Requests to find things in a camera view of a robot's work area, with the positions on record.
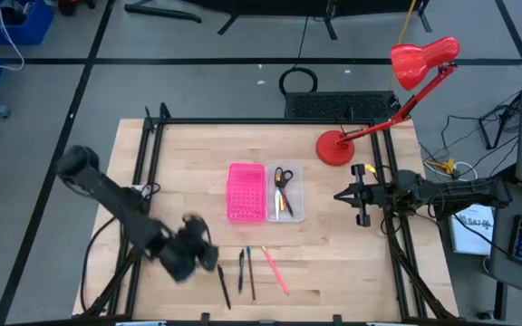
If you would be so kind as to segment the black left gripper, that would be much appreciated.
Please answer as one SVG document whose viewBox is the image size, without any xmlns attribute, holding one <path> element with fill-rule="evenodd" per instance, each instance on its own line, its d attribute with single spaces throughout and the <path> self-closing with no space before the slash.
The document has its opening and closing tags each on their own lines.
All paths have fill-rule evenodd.
<svg viewBox="0 0 522 326">
<path fill-rule="evenodd" d="M 175 282 L 186 281 L 195 271 L 197 264 L 212 272 L 218 262 L 219 249 L 212 244 L 208 225 L 196 213 L 182 217 L 184 226 L 169 233 L 159 251 L 159 260 Z"/>
</svg>

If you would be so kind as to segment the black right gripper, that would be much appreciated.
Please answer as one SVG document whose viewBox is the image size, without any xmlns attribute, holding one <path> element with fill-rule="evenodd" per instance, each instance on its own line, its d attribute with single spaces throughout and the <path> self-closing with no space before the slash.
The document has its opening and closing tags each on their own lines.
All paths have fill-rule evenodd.
<svg viewBox="0 0 522 326">
<path fill-rule="evenodd" d="M 365 175 L 365 165 L 356 164 L 351 166 L 352 175 L 355 177 L 355 182 L 343 191 L 336 194 L 335 200 L 342 201 L 354 208 L 359 209 L 356 217 L 357 225 L 370 226 L 371 218 L 367 213 L 366 207 L 368 205 L 375 205 L 379 208 L 385 209 L 390 206 L 390 201 L 387 196 L 387 188 L 384 185 L 370 184 L 366 185 L 363 182 Z"/>
</svg>

